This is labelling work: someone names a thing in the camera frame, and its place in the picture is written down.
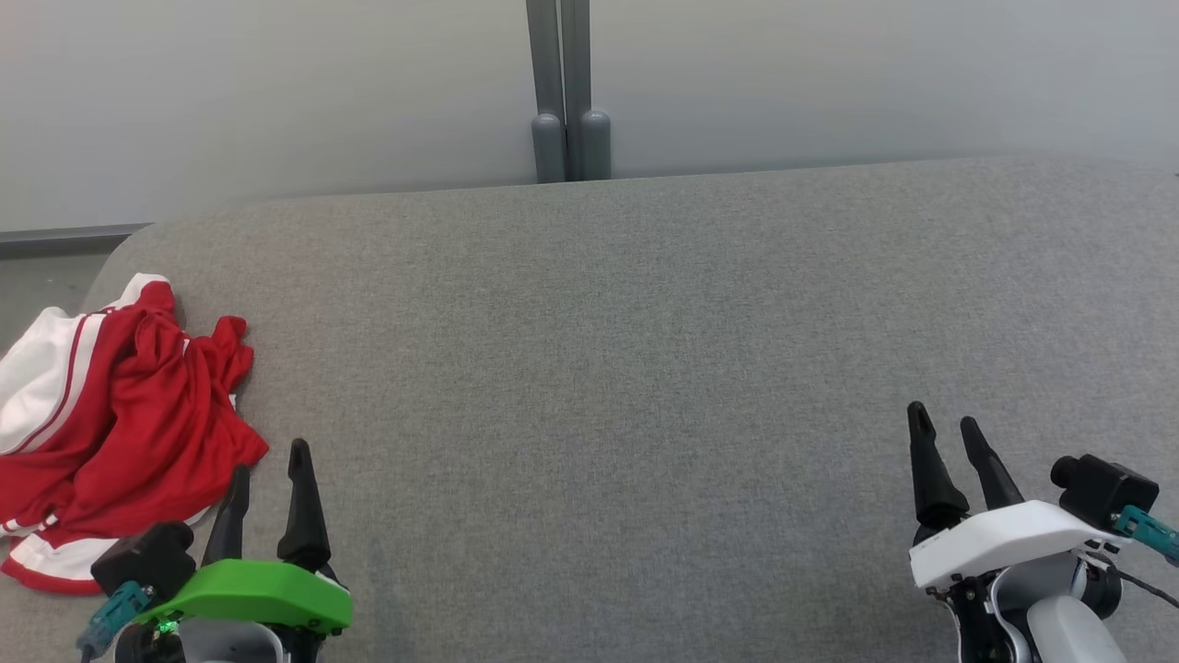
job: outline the clothing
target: clothing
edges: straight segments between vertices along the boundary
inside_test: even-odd
[[[265,454],[230,399],[253,362],[245,321],[189,336],[174,304],[167,280],[139,274],[97,313],[46,309],[0,360],[4,573],[97,593],[90,565],[116,540],[193,520]]]

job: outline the gray table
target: gray table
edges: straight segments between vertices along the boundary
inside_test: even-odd
[[[1059,157],[330,197],[149,228],[87,304],[156,271],[190,330],[249,320],[246,552],[305,436],[332,661],[948,662],[905,403],[979,507],[964,414],[1029,497],[1094,452],[1179,520],[1177,218],[1173,173]],[[5,578],[0,659],[72,659],[95,604]],[[1175,624],[1127,590],[1111,628],[1171,661]]]

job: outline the wire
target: wire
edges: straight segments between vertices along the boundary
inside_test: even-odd
[[[1127,583],[1129,583],[1132,585],[1138,585],[1140,589],[1144,589],[1147,592],[1150,592],[1150,593],[1152,593],[1152,595],[1161,598],[1162,600],[1170,603],[1173,608],[1179,608],[1179,599],[1175,599],[1175,597],[1168,595],[1167,592],[1165,592],[1165,591],[1162,591],[1162,590],[1160,590],[1160,589],[1158,589],[1155,586],[1148,585],[1148,584],[1144,583],[1142,580],[1139,580],[1138,578],[1135,578],[1135,577],[1131,576],[1129,573],[1122,571],[1121,569],[1114,567],[1113,565],[1109,566],[1109,570],[1113,571],[1113,573],[1115,576],[1118,576],[1119,578],[1121,578],[1122,580],[1126,580]]]
[[[1101,554],[1100,552],[1089,552],[1088,557],[1091,558],[1091,560],[1095,559],[1100,562],[1100,564],[1098,564],[1096,566],[1099,567],[1105,566],[1105,571],[1108,573],[1113,573],[1115,578],[1121,578],[1122,580],[1126,580],[1127,583],[1137,586],[1138,589],[1145,590],[1147,593],[1157,596],[1162,600],[1170,603],[1172,608],[1179,609],[1179,599],[1175,599],[1175,597],[1168,595],[1167,592],[1160,590],[1159,587],[1150,583],[1146,583],[1144,580],[1139,580],[1138,578],[1131,576],[1129,573],[1122,571],[1121,569],[1118,569],[1117,566],[1114,566],[1113,560],[1109,559],[1108,557]]]

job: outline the white plastic housing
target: white plastic housing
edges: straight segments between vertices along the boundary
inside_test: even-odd
[[[963,578],[1021,562],[1066,552],[1088,540],[1129,541],[1089,526],[1054,504],[1028,500],[971,516],[909,550],[909,566],[918,587],[940,590]]]

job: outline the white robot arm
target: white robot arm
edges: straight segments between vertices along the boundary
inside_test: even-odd
[[[1175,532],[1146,514],[1153,481],[1092,455],[1066,457],[1052,473],[1065,488],[1060,506],[1025,500],[968,416],[962,438],[988,508],[971,516],[920,402],[909,406],[909,434],[920,524],[909,563],[916,585],[953,613],[961,663],[1125,663],[1101,622],[1121,600],[1121,580],[1175,604],[1101,552],[1137,539],[1179,562]]]

